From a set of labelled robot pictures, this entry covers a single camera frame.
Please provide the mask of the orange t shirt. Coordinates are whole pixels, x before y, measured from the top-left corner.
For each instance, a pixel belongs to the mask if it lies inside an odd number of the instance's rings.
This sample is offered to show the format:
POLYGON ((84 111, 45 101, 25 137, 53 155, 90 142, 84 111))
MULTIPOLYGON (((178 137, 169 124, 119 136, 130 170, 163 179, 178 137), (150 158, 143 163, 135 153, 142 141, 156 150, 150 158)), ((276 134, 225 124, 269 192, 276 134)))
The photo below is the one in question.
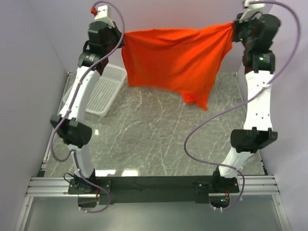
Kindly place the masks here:
POLYGON ((232 49, 233 23, 132 31, 124 42, 121 54, 130 87, 175 92, 185 103, 207 110, 216 75, 232 49))

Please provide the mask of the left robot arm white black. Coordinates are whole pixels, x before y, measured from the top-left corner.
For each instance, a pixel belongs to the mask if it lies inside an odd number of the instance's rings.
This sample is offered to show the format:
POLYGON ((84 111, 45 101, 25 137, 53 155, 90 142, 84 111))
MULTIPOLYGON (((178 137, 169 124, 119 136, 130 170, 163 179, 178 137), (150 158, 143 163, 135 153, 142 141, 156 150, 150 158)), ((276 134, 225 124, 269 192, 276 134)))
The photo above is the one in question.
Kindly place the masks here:
POLYGON ((79 188, 84 193, 91 193, 96 189, 96 181, 91 178, 94 167, 90 161, 88 148, 92 129, 84 123, 86 107, 96 83, 108 64, 109 56, 124 45, 123 37, 124 33, 119 31, 113 21, 90 23, 88 40, 78 58, 77 75, 71 92, 59 114, 51 116, 51 124, 54 127, 51 141, 58 135, 69 149, 68 155, 60 159, 51 145, 51 154, 58 162, 73 158, 74 175, 82 178, 79 188))

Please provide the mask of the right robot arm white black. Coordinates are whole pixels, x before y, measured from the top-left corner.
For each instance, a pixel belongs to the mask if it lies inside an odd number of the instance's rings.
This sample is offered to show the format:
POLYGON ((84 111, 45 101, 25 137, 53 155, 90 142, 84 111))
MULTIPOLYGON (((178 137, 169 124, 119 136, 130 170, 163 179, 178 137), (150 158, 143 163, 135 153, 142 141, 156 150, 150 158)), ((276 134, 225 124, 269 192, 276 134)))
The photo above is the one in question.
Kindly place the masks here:
POLYGON ((275 55, 270 50, 281 25, 270 14, 257 12, 246 22, 234 22, 235 42, 244 46, 243 65, 247 83, 247 114, 243 129, 231 132, 231 149, 213 173, 211 186, 222 192, 237 186, 236 176, 246 160, 278 138, 270 117, 271 84, 275 72, 275 55))

